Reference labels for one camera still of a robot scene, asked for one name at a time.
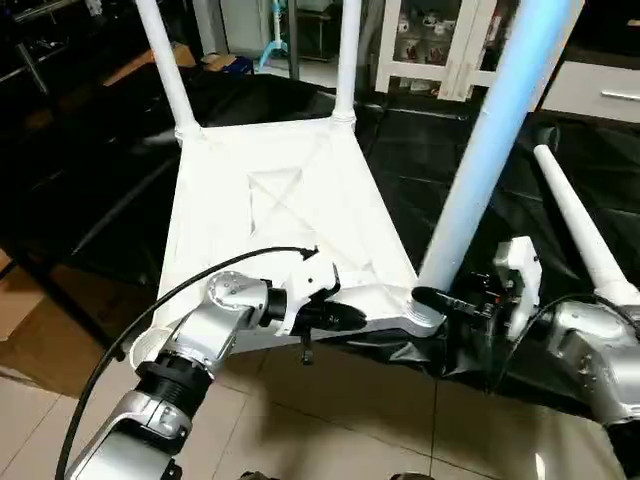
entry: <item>cardboard box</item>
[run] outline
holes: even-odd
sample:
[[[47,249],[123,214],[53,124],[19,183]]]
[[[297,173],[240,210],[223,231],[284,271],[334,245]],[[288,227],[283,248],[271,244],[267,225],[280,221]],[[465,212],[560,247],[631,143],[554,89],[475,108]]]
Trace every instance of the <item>cardboard box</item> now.
[[[97,275],[58,268],[52,276],[114,338],[153,301]],[[0,281],[0,376],[77,398],[102,353],[25,272]]]
[[[176,63],[179,67],[195,67],[196,61],[191,55],[191,50],[187,45],[182,45],[180,43],[174,45],[173,47],[173,56],[176,59]],[[113,75],[107,78],[103,85],[105,87],[109,87],[116,83],[119,80],[122,80],[124,77],[129,75],[130,73],[135,72],[141,66],[146,65],[147,63],[153,63],[155,60],[153,58],[153,52],[151,50],[147,50],[142,55],[131,60],[124,67],[118,69]]]

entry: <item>silver robotic arm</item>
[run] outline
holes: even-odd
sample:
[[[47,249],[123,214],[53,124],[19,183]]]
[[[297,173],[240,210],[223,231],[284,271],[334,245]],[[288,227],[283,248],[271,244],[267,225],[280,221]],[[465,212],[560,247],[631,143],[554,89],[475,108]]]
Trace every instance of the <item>silver robotic arm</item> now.
[[[143,362],[140,382],[127,392],[68,469],[68,480],[179,479],[173,457],[183,448],[192,421],[240,330],[282,321],[286,334],[303,339],[310,361],[309,332],[358,330],[357,309],[327,299],[340,288],[335,266],[316,254],[285,283],[225,271],[211,277],[202,303],[187,314],[153,362]]]
[[[270,310],[282,308],[276,292],[266,281],[239,273],[213,276],[202,303],[182,319],[156,360],[139,366],[140,382],[116,405],[67,478],[181,478],[173,456],[189,437],[217,369],[239,330],[256,328]]]
[[[462,298],[428,287],[414,289],[413,297],[447,315],[450,325],[465,324],[480,337],[506,343],[502,370],[497,376],[490,367],[485,372],[490,390],[498,388],[513,353],[531,332],[605,428],[628,477],[640,479],[640,308],[597,294],[568,295],[540,308],[541,269],[527,237],[500,244],[493,263],[497,281],[479,275],[475,287],[465,285]],[[492,365],[496,352],[479,350]],[[518,371],[518,379],[535,385],[534,373]]]

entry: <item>cabinet drawer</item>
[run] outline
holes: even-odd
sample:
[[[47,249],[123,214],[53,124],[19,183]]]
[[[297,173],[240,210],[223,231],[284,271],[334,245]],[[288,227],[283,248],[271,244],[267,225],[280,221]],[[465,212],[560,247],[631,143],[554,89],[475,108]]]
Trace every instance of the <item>cabinet drawer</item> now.
[[[565,62],[542,108],[640,123],[640,71]]]

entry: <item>tile floor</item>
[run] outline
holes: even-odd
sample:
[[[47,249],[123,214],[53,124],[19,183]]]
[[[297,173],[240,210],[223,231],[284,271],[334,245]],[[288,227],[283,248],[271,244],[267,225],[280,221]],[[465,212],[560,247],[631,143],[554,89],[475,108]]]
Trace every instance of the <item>tile floor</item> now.
[[[403,367],[317,346],[302,367],[293,347],[232,356],[178,457],[186,480],[623,478],[601,429],[586,420]],[[73,455],[135,384],[114,363],[90,401]],[[75,401],[0,380],[0,480],[53,477]]]

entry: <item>white pole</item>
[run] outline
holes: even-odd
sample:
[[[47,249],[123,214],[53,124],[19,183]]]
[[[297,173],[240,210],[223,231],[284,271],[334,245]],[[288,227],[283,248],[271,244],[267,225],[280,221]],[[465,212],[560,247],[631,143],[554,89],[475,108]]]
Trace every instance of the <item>white pole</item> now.
[[[282,35],[280,33],[280,0],[273,0],[273,36],[276,47],[282,48]]]
[[[596,287],[595,293],[616,305],[639,305],[640,293],[620,270],[549,147],[538,145],[533,153]]]
[[[431,237],[418,285],[449,290],[576,0],[522,0]]]
[[[358,64],[358,37],[362,0],[344,0],[342,27],[340,31],[340,57],[338,60],[338,86],[336,106],[332,117],[341,122],[353,123],[353,96],[356,89],[356,66]]]
[[[189,97],[187,97],[182,78],[180,78],[180,71],[173,57],[173,50],[164,29],[156,0],[136,0],[136,5],[149,39],[149,45],[153,50],[173,117],[176,120],[176,135],[180,137],[188,131],[198,129],[199,126],[193,116]]]

